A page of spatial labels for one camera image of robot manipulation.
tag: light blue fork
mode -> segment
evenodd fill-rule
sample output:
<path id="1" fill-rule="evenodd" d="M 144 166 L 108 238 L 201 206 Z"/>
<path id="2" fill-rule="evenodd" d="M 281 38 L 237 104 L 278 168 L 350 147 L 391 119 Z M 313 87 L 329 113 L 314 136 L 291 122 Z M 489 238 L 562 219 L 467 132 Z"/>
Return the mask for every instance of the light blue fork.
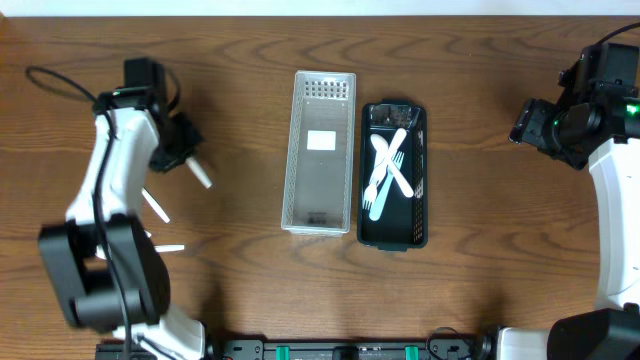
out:
<path id="1" fill-rule="evenodd" d="M 404 153 L 398 151 L 396 156 L 393 158 L 393 163 L 398 169 L 402 166 L 402 160 L 404 160 Z M 382 209 L 384 209 L 384 204 L 387 202 L 387 195 L 389 195 L 389 188 L 391 187 L 392 182 L 393 173 L 391 170 L 387 169 L 387 179 L 384 181 L 384 184 L 382 184 L 382 189 L 380 189 L 380 193 L 378 194 L 376 201 L 373 203 L 371 211 L 369 211 L 369 219 L 372 221 L 378 221 L 380 219 Z"/>

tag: plastic fork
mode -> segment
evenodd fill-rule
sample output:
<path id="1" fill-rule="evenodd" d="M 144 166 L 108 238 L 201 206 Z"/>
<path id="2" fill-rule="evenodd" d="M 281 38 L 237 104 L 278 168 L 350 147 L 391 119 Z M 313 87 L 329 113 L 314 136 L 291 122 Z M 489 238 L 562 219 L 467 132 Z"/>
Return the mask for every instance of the plastic fork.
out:
<path id="1" fill-rule="evenodd" d="M 394 164 L 394 166 L 397 166 L 395 164 L 398 161 L 398 159 L 400 159 L 400 164 L 402 164 L 402 159 L 404 159 L 404 153 L 402 151 L 396 152 L 395 155 L 393 155 L 393 157 L 391 158 L 391 162 Z M 371 206 L 376 201 L 377 196 L 378 196 L 378 187 L 375 186 L 375 184 L 370 184 L 369 186 L 367 186 L 367 189 L 364 191 L 364 195 L 362 197 L 363 199 L 362 208 L 364 210 L 371 210 Z"/>
<path id="2" fill-rule="evenodd" d="M 391 161 L 393 161 L 393 165 L 395 165 L 398 169 L 402 167 L 402 160 L 404 160 L 404 153 L 398 152 Z M 387 195 L 389 195 L 389 188 L 391 187 L 391 183 L 393 182 L 393 171 L 391 170 L 391 166 L 387 169 L 387 179 L 382 184 L 382 188 L 380 189 L 380 194 L 376 198 L 376 201 L 371 206 L 371 210 L 369 211 L 369 219 L 372 221 L 378 221 L 380 219 L 380 215 L 382 215 L 382 209 L 384 209 L 384 204 L 387 201 Z"/>

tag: white sticker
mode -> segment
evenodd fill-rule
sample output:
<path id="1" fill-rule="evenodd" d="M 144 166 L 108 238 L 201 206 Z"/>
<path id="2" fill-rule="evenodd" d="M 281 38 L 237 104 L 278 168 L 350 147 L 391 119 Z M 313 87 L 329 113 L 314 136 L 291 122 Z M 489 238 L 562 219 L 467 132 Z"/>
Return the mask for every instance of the white sticker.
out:
<path id="1" fill-rule="evenodd" d="M 309 130 L 307 150 L 336 150 L 336 132 Z"/>

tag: green tape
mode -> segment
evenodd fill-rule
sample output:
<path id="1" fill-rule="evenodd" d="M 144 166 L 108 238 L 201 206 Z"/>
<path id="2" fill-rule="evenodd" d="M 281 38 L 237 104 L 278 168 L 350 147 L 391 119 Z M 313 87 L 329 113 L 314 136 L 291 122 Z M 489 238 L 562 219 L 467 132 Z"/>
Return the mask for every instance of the green tape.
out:
<path id="1" fill-rule="evenodd" d="M 276 360 L 289 360 L 288 346 L 278 346 L 276 348 Z"/>
<path id="2" fill-rule="evenodd" d="M 417 346 L 407 346 L 404 348 L 407 360 L 420 360 L 420 351 Z"/>

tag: wooden table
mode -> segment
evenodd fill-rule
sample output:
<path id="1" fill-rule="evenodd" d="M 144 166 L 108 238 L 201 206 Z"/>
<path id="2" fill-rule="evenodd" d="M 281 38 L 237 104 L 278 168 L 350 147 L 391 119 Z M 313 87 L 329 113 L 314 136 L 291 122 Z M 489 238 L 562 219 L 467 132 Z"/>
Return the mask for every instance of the wooden table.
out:
<path id="1" fill-rule="evenodd" d="M 148 206 L 172 301 L 216 333 L 271 339 L 426 337 L 437 326 L 548 328 L 592 309 L 599 273 L 588 172 L 507 140 L 529 97 L 555 99 L 559 70 L 630 18 L 5 19 L 0 25 L 0 358 L 92 358 L 100 336 L 64 322 L 38 255 L 64 219 L 95 128 L 88 103 L 45 93 L 24 67 L 98 93 L 122 61 L 152 56 L 183 86 L 215 170 L 151 173 Z M 638 32 L 618 40 L 638 44 Z M 429 244 L 407 253 L 280 228 L 294 73 L 355 72 L 358 108 L 410 97 L 429 112 Z M 356 131 L 356 154 L 360 137 Z M 354 168 L 358 168 L 356 156 Z M 358 172 L 354 172 L 357 189 Z"/>

